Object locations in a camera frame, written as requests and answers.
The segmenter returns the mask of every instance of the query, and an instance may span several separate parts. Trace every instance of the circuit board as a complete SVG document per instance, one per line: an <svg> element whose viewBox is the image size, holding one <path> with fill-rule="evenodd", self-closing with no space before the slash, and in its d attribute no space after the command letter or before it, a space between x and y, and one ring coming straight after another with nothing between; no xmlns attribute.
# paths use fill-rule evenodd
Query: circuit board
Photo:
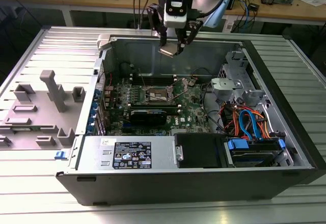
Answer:
<svg viewBox="0 0 326 224"><path fill-rule="evenodd" d="M106 88L108 135L173 135L177 132L209 132L208 118L200 104L201 85L181 78L169 86L133 85L127 79ZM133 126L132 110L167 112L164 125Z"/></svg>

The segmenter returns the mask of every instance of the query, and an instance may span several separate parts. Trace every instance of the wire bundle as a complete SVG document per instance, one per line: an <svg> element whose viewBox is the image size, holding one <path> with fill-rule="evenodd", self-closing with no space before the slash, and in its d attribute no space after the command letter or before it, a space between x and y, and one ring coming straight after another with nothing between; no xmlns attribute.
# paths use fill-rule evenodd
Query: wire bundle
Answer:
<svg viewBox="0 0 326 224"><path fill-rule="evenodd" d="M245 106L245 105L229 105L229 104L224 104L222 105L222 108L219 112L219 114L221 115L221 113L223 112L223 110L231 110L232 111L232 120L223 128L223 131L225 133L228 133L230 135L233 135L235 137L241 137L244 139L249 139L249 137L244 133L241 132L240 130L240 125L239 125L239 114L242 110L248 110L250 111L252 114L254 114L256 117L258 117L258 119L261 119L261 121L257 122L258 127L260 128L261 134L262 134L262 138L271 138L269 136L269 132L267 129L267 118L265 118L261 113L259 113L256 110L253 110L252 108ZM250 127L252 127L252 121L248 121L247 126L246 126L246 130L249 129Z"/></svg>
<svg viewBox="0 0 326 224"><path fill-rule="evenodd" d="M240 21L238 22L238 24L235 25L234 29L231 31L232 33L236 31L236 29L238 29L238 31L240 29L247 29L249 27L252 27L254 26L255 24L255 19L256 19L256 16L257 16L257 12L253 11L254 13L254 17L251 19L251 20L248 20L249 18L249 13L250 13L250 9L249 9L249 4L250 4L250 0L237 0L239 1L240 3L242 3L244 5L244 7L242 5L240 5L242 7L242 9L244 10L244 13L240 19ZM244 16L246 16L246 20L244 22L244 24L240 25L241 24L241 21L243 20Z"/></svg>

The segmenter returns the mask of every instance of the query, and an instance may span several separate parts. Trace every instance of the table leg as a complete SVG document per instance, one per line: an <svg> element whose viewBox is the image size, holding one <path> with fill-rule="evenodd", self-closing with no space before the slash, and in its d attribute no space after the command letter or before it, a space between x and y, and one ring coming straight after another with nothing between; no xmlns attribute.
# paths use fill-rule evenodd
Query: table leg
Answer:
<svg viewBox="0 0 326 224"><path fill-rule="evenodd" d="M65 19L66 26L74 26L73 19L72 19L69 7L68 6L63 6L61 11L62 11L62 15L63 15L63 17Z"/></svg>
<svg viewBox="0 0 326 224"><path fill-rule="evenodd" d="M232 31L234 22L238 19L237 15L226 15L223 31L224 33L230 33Z"/></svg>
<svg viewBox="0 0 326 224"><path fill-rule="evenodd" d="M12 7L12 6L2 6L1 7L3 9L3 11L5 13L7 13L7 15L10 15L12 18L17 19L17 13L15 11L16 7Z"/></svg>

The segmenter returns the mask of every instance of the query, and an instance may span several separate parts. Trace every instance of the blue cable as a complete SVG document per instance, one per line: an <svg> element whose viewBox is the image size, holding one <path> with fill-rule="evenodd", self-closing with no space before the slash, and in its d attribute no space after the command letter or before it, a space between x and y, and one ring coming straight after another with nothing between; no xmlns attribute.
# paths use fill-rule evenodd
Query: blue cable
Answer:
<svg viewBox="0 0 326 224"><path fill-rule="evenodd" d="M249 10L248 10L248 6L246 5L246 3L243 1L243 0L238 0L239 2L243 3L243 5L245 6L246 8L246 20L244 21L244 25L241 29L245 29L247 28L247 22L248 22L248 18L249 18Z"/></svg>
<svg viewBox="0 0 326 224"><path fill-rule="evenodd" d="M241 113L239 115L239 125L240 125L241 130L249 137L250 140L253 139L253 137L250 135L250 133L247 132L246 129L245 129L245 127L243 126L243 117L244 117L245 113L248 113L249 116L250 116L250 118L251 118L251 121L252 121L252 124L253 124L254 133L255 133L255 137L257 139L262 139L261 134L260 134L260 131L257 128L256 118L255 118L254 114L251 113L247 109L241 111Z"/></svg>

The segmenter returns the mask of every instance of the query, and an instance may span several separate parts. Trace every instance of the sticker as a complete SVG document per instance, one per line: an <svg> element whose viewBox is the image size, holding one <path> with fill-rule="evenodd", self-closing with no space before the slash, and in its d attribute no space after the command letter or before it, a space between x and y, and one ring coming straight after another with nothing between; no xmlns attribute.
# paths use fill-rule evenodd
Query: sticker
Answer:
<svg viewBox="0 0 326 224"><path fill-rule="evenodd" d="M101 145L102 146L114 146L116 141L117 141L116 138L102 138L101 139Z"/></svg>
<svg viewBox="0 0 326 224"><path fill-rule="evenodd" d="M151 142L116 142L114 169L152 168Z"/></svg>

